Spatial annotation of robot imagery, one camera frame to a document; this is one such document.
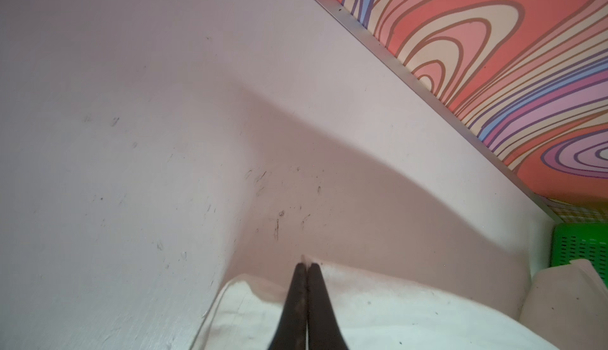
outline swirl pattern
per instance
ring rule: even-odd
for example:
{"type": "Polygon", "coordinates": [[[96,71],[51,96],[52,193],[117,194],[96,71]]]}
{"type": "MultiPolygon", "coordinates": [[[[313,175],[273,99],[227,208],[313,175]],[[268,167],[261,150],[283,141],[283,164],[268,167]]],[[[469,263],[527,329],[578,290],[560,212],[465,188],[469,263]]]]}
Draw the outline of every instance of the swirl pattern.
{"type": "Polygon", "coordinates": [[[608,0],[338,1],[561,217],[608,223],[576,209],[608,205],[608,0]]]}

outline white fabric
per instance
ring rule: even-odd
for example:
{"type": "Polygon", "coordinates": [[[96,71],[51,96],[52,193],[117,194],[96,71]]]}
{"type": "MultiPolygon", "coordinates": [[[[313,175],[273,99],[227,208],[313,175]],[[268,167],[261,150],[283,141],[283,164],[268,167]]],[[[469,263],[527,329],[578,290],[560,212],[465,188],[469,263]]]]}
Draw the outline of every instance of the white fabric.
{"type": "Polygon", "coordinates": [[[562,350],[608,349],[608,289],[588,260],[536,274],[519,321],[562,350]]]}
{"type": "MultiPolygon", "coordinates": [[[[325,262],[321,269],[350,350],[556,349],[512,318],[451,293],[325,262]]],[[[267,349],[285,296],[260,278],[232,279],[193,349],[267,349]]]]}

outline green plastic basket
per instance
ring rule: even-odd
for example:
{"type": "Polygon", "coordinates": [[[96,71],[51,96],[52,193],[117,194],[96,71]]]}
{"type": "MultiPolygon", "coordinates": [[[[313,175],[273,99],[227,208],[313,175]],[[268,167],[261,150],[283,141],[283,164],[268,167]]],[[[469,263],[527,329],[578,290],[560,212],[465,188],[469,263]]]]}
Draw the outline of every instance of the green plastic basket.
{"type": "Polygon", "coordinates": [[[606,286],[608,258],[607,224],[559,224],[553,231],[551,267],[569,264],[574,259],[588,259],[606,286]]]}

